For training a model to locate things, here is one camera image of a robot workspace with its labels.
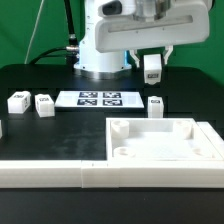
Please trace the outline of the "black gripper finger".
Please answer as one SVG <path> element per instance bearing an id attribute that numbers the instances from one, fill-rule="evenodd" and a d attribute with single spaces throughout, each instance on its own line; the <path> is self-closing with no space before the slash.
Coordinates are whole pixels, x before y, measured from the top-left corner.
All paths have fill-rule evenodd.
<path id="1" fill-rule="evenodd" d="M 129 50 L 131 58 L 134 60 L 136 68 L 140 68 L 140 59 L 137 56 L 137 50 Z"/>
<path id="2" fill-rule="evenodd" d="M 172 54 L 172 52 L 173 52 L 173 46 L 172 45 L 165 47 L 165 49 L 163 51 L 163 60 L 164 60 L 165 64 L 168 63 L 169 57 Z"/>

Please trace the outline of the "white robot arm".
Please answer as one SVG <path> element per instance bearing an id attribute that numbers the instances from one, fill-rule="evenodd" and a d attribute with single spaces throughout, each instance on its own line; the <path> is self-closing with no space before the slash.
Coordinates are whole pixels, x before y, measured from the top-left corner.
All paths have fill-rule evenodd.
<path id="1" fill-rule="evenodd" d="M 76 73 L 112 79 L 131 70 L 127 53 L 205 41 L 213 0 L 84 0 Z"/>

